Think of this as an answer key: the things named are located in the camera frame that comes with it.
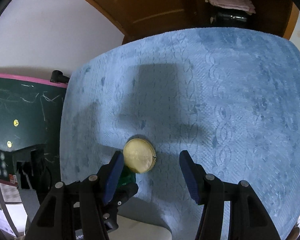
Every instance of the wooden door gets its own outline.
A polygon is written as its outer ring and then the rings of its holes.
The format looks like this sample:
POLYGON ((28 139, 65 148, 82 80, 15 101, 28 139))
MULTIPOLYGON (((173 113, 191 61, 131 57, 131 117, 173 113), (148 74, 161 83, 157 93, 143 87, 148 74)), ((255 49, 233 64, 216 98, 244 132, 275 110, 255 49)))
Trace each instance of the wooden door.
POLYGON ((198 27, 197 0, 87 0, 110 19, 128 41, 166 31, 198 27))

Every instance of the screw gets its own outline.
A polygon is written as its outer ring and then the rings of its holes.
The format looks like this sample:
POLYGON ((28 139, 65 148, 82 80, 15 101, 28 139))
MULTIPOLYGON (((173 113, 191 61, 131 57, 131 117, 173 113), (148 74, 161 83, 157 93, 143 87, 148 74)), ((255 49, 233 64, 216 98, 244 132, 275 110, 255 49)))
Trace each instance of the screw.
POLYGON ((89 176, 89 180, 90 181, 95 181, 95 180, 97 180, 98 179, 98 176, 97 175, 91 175, 91 176, 89 176))
POLYGON ((108 219, 109 217, 110 217, 110 214, 109 214, 109 213, 103 214, 103 218, 104 218, 104 219, 108 219))
POLYGON ((207 180, 214 180, 214 175, 208 173, 208 174, 206 175, 206 179, 207 179, 207 180))
POLYGON ((62 182, 57 182, 57 183, 55 184, 55 187, 56 187, 56 188, 62 188, 62 187, 63 187, 63 183, 62 183, 62 182))
POLYGON ((249 182, 247 182, 246 180, 242 180, 242 181, 240 182, 240 184, 241 184, 242 186, 244 186, 244 187, 249 186, 249 182))

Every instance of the round container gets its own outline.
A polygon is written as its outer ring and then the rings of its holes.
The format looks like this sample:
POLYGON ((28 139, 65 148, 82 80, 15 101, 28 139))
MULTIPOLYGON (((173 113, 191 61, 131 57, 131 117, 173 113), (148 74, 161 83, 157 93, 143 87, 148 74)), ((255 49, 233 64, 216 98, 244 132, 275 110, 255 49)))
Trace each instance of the round container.
POLYGON ((132 139, 123 149, 124 163, 135 173, 151 170, 155 164, 156 155, 152 145, 144 139, 132 139))

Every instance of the blue fabric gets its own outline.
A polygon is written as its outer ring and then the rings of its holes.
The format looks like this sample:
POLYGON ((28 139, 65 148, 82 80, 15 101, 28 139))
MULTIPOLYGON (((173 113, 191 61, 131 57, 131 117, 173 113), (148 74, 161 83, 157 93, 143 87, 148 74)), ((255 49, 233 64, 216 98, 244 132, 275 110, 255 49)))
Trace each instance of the blue fabric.
MULTIPOLYGON (((84 179, 129 138, 147 138, 152 171, 119 214, 194 239, 202 206, 178 155, 223 181, 245 179, 282 239, 300 214, 300 52, 289 41, 235 28, 188 29, 120 46, 75 71, 60 135, 62 179, 84 179)), ((229 225, 225 207, 222 239, 229 225)))

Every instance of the green object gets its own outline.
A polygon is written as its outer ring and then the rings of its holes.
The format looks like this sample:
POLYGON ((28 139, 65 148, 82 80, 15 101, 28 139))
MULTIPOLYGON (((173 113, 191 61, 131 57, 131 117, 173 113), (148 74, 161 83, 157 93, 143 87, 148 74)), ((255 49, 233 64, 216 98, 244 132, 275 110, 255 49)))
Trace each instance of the green object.
POLYGON ((10 182, 15 174, 14 151, 41 144, 52 183, 61 180, 59 142, 65 95, 63 87, 0 78, 0 151, 6 152, 0 152, 1 180, 10 182))
POLYGON ((136 183, 136 174, 132 172, 127 166, 123 166, 117 188, 122 187, 131 182, 136 183))

